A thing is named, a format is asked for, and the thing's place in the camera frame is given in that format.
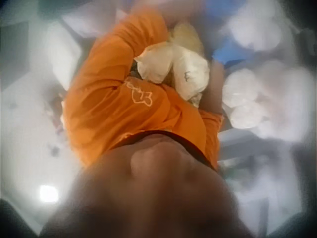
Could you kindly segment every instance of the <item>blue object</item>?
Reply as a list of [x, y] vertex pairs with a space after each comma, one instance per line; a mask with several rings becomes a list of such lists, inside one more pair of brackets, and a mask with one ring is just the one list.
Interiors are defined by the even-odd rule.
[[222, 65], [226, 66], [233, 61], [248, 60], [254, 52], [238, 45], [232, 38], [227, 37], [222, 46], [214, 51], [213, 58]]
[[206, 14], [214, 18], [233, 15], [246, 0], [206, 0]]

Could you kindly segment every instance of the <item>white graphic print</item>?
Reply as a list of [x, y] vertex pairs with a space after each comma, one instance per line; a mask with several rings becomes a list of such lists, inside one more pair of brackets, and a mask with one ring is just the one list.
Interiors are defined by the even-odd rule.
[[128, 88], [132, 90], [131, 97], [135, 104], [145, 104], [146, 106], [152, 106], [152, 92], [143, 92], [140, 88], [134, 87], [132, 83], [124, 83]]

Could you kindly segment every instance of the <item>person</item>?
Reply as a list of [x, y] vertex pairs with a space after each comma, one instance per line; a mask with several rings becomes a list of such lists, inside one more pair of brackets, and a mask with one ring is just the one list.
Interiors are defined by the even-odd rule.
[[224, 66], [244, 55], [231, 40], [213, 53], [198, 109], [166, 85], [128, 76], [134, 57], [168, 39], [168, 26], [203, 8], [142, 8], [97, 40], [64, 111], [86, 168], [41, 237], [252, 237], [217, 173]]

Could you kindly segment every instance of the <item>orange shirt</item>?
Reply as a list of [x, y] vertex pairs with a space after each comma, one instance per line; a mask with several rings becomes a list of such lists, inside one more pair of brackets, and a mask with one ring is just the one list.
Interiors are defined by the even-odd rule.
[[166, 85], [128, 76], [134, 57], [167, 39], [163, 17], [148, 9], [96, 41], [64, 110], [71, 146], [86, 166], [129, 135], [168, 130], [196, 145], [217, 167], [222, 116], [198, 110]]

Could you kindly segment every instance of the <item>light fixture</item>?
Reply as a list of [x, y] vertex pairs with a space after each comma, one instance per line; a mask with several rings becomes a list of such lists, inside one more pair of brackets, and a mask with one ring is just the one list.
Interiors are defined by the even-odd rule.
[[40, 186], [40, 200], [45, 203], [56, 203], [59, 200], [58, 190], [53, 186]]

